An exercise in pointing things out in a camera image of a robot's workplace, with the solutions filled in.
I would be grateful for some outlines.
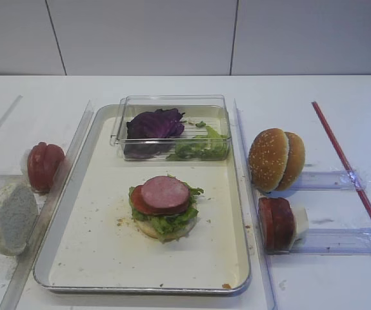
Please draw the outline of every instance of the plastic box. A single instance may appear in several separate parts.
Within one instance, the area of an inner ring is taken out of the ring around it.
[[[180,137],[128,138],[128,122],[158,109],[178,109],[183,114]],[[231,144],[225,99],[221,95],[128,96],[121,100],[110,143],[125,160],[225,160]]]

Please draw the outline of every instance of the white tray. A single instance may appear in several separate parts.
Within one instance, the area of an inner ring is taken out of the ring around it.
[[[35,280],[56,293],[244,291],[250,261],[233,153],[226,161],[125,161],[109,144],[116,112],[111,105],[95,117],[39,250]],[[128,189],[168,173],[205,193],[189,236],[161,243],[137,230]]]

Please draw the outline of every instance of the purple cabbage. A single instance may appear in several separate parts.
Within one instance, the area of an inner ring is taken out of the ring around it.
[[[177,108],[140,113],[132,121],[126,122],[128,139],[178,138],[184,131],[184,125],[180,122],[183,114]],[[172,146],[172,143],[126,144],[124,154],[127,158],[145,159],[167,152]]]

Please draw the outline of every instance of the red stick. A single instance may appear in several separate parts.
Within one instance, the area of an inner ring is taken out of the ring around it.
[[[327,122],[325,116],[323,115],[323,112],[320,110],[319,105],[315,101],[312,102],[312,105],[313,105],[313,108],[314,108],[315,112],[317,113],[317,116],[320,119],[321,124],[323,125],[323,128],[325,129],[325,131],[327,133],[328,138],[332,142],[332,145],[333,145],[334,149],[336,150],[337,155],[339,156],[339,159],[341,160],[341,163],[343,164],[343,167],[349,172],[353,171],[352,166],[348,162],[345,153],[341,149],[340,144],[337,141],[336,137],[334,136],[334,133],[332,132],[332,129],[328,125],[328,122]],[[366,195],[366,192],[363,189],[358,189],[356,186],[355,186],[355,188],[356,188],[357,194],[360,197],[361,202],[365,206],[365,209],[366,209],[366,211],[367,211],[367,213],[368,213],[368,215],[371,219],[371,203],[370,203],[370,200],[368,199],[368,197]]]

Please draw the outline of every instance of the white table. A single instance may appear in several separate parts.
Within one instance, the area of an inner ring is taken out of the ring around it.
[[[342,169],[311,107],[316,100],[351,164],[369,181],[371,200],[371,76],[0,77],[0,117],[18,95],[23,96],[0,129],[0,173],[20,173],[23,151],[39,141],[66,150],[89,99],[97,109],[140,94],[223,94],[232,124],[234,99],[242,111],[247,145],[260,130],[281,127],[302,136],[313,169]],[[48,126],[52,120],[54,127]],[[300,192],[290,199],[304,203],[311,219],[328,220],[325,227],[371,227],[354,192]],[[271,261],[279,309],[371,308],[371,256],[290,255],[273,256]],[[0,257],[0,300],[13,265]],[[263,295],[255,268],[248,291],[231,298],[57,296],[30,275],[17,308],[265,309]]]

